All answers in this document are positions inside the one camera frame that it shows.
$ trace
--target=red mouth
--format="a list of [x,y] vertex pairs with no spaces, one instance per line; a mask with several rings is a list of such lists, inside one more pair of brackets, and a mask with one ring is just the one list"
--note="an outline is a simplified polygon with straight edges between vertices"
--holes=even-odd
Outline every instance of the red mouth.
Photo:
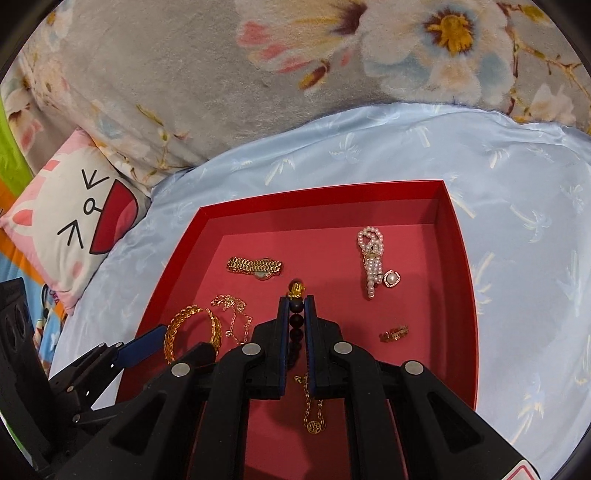
[[115,180],[107,195],[95,236],[90,246],[91,255],[103,255],[111,251],[117,241],[134,224],[138,215],[138,201],[129,188]]

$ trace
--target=red tray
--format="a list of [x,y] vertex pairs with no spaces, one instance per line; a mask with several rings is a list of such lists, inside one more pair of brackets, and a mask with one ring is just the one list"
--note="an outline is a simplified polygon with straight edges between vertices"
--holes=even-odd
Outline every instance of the red tray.
[[[376,226],[384,234],[384,270],[402,280],[364,296],[358,231]],[[258,281],[230,273],[230,257],[270,257],[284,263],[282,276]],[[380,361],[415,359],[427,365],[468,405],[476,405],[478,334],[470,268],[442,181],[403,181],[279,193],[199,209],[166,266],[137,335],[168,324],[187,305],[200,307],[218,294],[246,301],[257,323],[273,319],[279,297],[293,278],[316,299],[318,315],[340,324],[343,337]],[[226,330],[231,312],[212,309]],[[409,334],[381,343],[378,334],[406,324]],[[242,322],[236,322],[241,334]],[[210,337],[209,318],[184,324],[176,342],[180,356]],[[236,343],[224,338],[220,355]],[[156,354],[126,371],[118,400],[132,398],[164,368]],[[280,401],[253,401],[246,447],[246,479],[349,478],[345,412],[340,400],[324,403],[326,430],[310,435],[302,425],[304,353],[289,372]]]

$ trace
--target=pillow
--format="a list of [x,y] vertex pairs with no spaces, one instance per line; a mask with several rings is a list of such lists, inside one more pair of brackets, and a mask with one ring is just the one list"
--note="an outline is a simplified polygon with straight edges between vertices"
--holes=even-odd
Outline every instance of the pillow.
[[149,204],[77,130],[0,218],[0,227],[71,314],[107,253]]

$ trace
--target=blue fabric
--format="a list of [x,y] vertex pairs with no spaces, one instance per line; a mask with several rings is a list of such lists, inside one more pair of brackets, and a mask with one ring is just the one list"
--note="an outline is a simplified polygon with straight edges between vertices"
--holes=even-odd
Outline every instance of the blue fabric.
[[590,159],[590,138],[575,129],[420,104],[337,113],[228,151],[155,189],[147,216],[117,243],[66,323],[53,372],[98,343],[134,338],[200,206],[443,179],[478,306],[478,413],[550,479],[591,422]]

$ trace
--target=cartoon face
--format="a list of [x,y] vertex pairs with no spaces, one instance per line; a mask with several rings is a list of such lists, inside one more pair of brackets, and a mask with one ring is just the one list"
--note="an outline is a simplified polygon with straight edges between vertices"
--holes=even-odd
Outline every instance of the cartoon face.
[[64,296],[77,300],[82,295],[106,254],[145,215],[149,204],[86,133],[72,140],[1,219],[15,244],[28,258],[34,257],[31,263],[66,308],[71,302]]

